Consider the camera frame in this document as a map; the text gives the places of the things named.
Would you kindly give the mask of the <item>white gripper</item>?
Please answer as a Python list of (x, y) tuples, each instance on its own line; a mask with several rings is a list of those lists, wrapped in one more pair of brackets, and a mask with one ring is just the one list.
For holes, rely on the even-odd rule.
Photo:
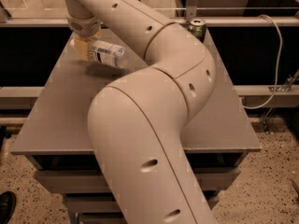
[[(72, 15), (67, 15), (69, 28), (77, 35), (82, 37), (91, 37), (92, 41), (101, 39), (101, 30), (99, 30), (100, 22), (97, 18), (91, 17), (88, 19), (78, 19)], [(74, 48), (78, 56), (83, 61), (89, 60), (89, 44), (81, 38), (74, 38)]]

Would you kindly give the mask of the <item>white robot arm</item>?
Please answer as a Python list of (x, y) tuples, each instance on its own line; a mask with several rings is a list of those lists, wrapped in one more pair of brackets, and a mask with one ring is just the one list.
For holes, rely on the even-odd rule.
[(67, 0), (104, 23), (145, 63), (99, 91), (89, 108), (93, 152), (127, 224), (218, 224), (180, 134), (216, 82), (207, 48), (138, 0)]

